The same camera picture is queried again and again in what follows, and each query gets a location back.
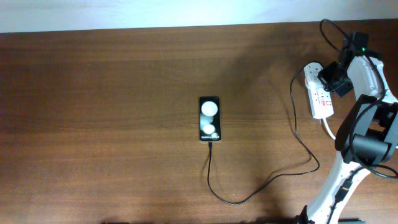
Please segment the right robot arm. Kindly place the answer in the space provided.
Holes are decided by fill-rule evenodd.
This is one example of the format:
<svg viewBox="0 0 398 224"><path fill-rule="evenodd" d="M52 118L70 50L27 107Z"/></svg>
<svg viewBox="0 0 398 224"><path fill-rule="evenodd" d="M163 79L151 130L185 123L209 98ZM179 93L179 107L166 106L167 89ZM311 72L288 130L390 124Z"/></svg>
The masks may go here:
<svg viewBox="0 0 398 224"><path fill-rule="evenodd" d="M397 147L397 98L383 74L379 53L368 49L369 36L353 32L345 37L338 61L322 67L304 67L312 114L325 120L333 115L332 92L354 91L356 103L338 129L337 151L331 171L319 194L295 223L339 223L340 214L361 181L379 175Z"/></svg>

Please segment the black Galaxy flip phone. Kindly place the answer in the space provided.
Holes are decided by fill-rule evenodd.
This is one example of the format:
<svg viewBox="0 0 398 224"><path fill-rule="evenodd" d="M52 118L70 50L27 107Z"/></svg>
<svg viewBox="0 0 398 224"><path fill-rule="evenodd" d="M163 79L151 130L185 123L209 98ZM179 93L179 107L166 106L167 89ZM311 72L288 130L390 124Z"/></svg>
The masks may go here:
<svg viewBox="0 0 398 224"><path fill-rule="evenodd" d="M199 117L200 141L221 141L221 107L218 96L199 97Z"/></svg>

